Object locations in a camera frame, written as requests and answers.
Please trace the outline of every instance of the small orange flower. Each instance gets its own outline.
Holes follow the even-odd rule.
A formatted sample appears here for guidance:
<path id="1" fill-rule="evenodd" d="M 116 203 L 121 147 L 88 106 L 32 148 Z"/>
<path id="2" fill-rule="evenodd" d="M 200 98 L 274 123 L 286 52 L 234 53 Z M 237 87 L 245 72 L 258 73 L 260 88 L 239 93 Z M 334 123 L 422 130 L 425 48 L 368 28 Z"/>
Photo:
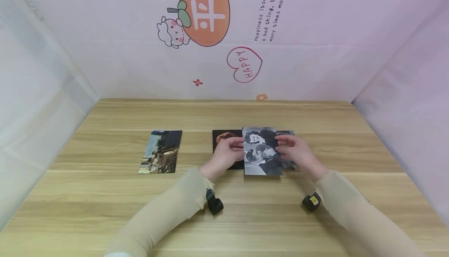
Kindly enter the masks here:
<path id="1" fill-rule="evenodd" d="M 255 100 L 257 100 L 257 101 L 265 101 L 267 99 L 268 99 L 268 96 L 266 94 L 257 95 L 257 97 L 255 98 Z"/>

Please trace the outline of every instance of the photo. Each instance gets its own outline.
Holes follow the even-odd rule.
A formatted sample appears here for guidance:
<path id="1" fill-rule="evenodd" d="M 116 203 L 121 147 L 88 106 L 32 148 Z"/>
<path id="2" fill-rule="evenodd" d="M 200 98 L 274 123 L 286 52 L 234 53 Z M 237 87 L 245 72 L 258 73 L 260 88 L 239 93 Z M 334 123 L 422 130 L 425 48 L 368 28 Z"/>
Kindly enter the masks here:
<path id="1" fill-rule="evenodd" d="M 239 129 L 212 130 L 212 152 L 215 151 L 221 140 L 231 137 L 242 137 L 242 131 Z M 245 162 L 243 160 L 237 161 L 228 169 L 245 169 Z"/>
<path id="2" fill-rule="evenodd" d="M 276 134 L 277 135 L 293 135 L 294 136 L 295 132 L 293 130 L 277 130 Z M 282 169 L 295 170 L 296 164 L 290 160 L 281 159 L 281 166 L 282 166 Z"/>
<path id="3" fill-rule="evenodd" d="M 278 141 L 272 127 L 244 127 L 245 175 L 283 175 Z"/>
<path id="4" fill-rule="evenodd" d="M 139 174 L 174 173 L 182 130 L 154 130 L 148 139 Z"/>

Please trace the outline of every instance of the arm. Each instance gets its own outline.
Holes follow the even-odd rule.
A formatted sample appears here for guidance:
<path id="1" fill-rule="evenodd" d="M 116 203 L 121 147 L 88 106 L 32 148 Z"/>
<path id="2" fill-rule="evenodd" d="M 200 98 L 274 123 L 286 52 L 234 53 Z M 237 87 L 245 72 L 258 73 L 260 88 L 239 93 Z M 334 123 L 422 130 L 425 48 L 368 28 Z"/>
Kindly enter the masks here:
<path id="1" fill-rule="evenodd" d="M 353 234 L 376 257 L 425 256 L 393 221 L 372 206 L 345 177 L 328 170 L 311 153 L 307 143 L 295 136 L 276 139 L 281 157 L 293 160 L 316 186 L 329 214 Z"/>
<path id="2" fill-rule="evenodd" d="M 206 190 L 214 188 L 213 181 L 243 159 L 243 140 L 222 140 L 208 163 L 189 170 L 174 186 L 143 207 L 116 236 L 106 257 L 147 257 L 166 234 L 203 209 Z"/>

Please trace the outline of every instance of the hand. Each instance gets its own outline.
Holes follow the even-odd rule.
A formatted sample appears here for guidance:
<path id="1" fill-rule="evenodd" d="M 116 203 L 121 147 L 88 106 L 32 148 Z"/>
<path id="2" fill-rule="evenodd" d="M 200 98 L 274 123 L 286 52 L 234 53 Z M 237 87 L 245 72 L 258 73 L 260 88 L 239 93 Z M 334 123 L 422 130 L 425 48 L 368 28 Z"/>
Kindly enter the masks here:
<path id="1" fill-rule="evenodd" d="M 245 141 L 245 138 L 242 137 L 231 137 L 221 140 L 215 148 L 212 159 L 201 166 L 199 172 L 210 181 L 215 181 L 216 178 L 223 175 L 234 162 L 243 159 L 245 156 L 245 152 L 243 151 L 243 141 Z"/>
<path id="2" fill-rule="evenodd" d="M 281 158 L 295 162 L 296 169 L 304 172 L 314 183 L 327 174 L 327 167 L 316 158 L 303 139 L 293 135 L 278 135 L 275 139 L 278 140 L 276 150 Z"/>

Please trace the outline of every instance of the black device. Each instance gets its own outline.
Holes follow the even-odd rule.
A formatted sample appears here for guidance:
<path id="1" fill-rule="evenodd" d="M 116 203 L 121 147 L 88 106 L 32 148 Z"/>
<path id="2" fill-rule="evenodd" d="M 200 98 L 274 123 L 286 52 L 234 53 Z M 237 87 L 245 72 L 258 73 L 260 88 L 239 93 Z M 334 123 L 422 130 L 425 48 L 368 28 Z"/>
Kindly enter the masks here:
<path id="1" fill-rule="evenodd" d="M 211 189 L 206 190 L 207 207 L 209 207 L 212 215 L 217 215 L 224 209 L 223 203 L 219 198 L 216 198 L 214 192 Z"/>
<path id="2" fill-rule="evenodd" d="M 308 195 L 302 200 L 302 205 L 309 211 L 314 212 L 321 204 L 320 196 L 314 192 L 313 195 Z"/>

